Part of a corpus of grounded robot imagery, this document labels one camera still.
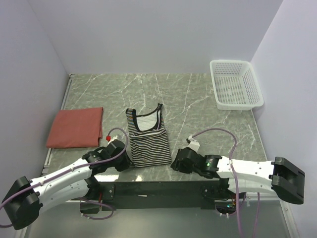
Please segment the striped multicolour tank top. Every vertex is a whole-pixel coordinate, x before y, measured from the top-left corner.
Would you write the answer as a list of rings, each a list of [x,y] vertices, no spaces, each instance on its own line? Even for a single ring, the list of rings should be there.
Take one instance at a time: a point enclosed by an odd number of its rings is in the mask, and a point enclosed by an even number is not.
[[[144,115],[138,115],[135,109],[127,109],[125,112],[132,163],[136,168],[171,163],[171,152],[162,107],[163,104],[158,103],[152,112]]]

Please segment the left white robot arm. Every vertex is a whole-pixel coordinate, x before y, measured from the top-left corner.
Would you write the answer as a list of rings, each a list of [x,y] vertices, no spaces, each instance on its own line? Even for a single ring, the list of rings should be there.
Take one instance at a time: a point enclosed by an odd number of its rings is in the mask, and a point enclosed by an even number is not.
[[[43,177],[17,179],[4,197],[0,207],[5,210],[10,227],[23,229],[38,216],[72,199],[95,199],[101,193],[101,184],[95,175],[114,167],[121,172],[131,162],[127,145],[115,139],[106,147],[99,147],[58,171]]]

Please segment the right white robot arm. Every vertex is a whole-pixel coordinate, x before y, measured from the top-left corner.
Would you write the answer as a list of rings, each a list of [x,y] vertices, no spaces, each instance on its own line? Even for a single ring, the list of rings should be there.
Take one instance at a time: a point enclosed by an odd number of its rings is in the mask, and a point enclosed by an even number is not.
[[[275,194],[291,204],[304,203],[305,172],[283,157],[264,162],[231,160],[220,155],[202,156],[186,147],[178,150],[171,168],[207,179],[224,179],[217,186],[224,198],[236,192],[253,192]]]

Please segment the rust red tank top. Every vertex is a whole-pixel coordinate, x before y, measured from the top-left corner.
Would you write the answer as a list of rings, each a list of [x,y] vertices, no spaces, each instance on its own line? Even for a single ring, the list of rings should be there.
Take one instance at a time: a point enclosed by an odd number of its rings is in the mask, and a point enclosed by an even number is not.
[[[54,118],[46,147],[97,147],[103,137],[102,117],[102,107],[60,110]]]

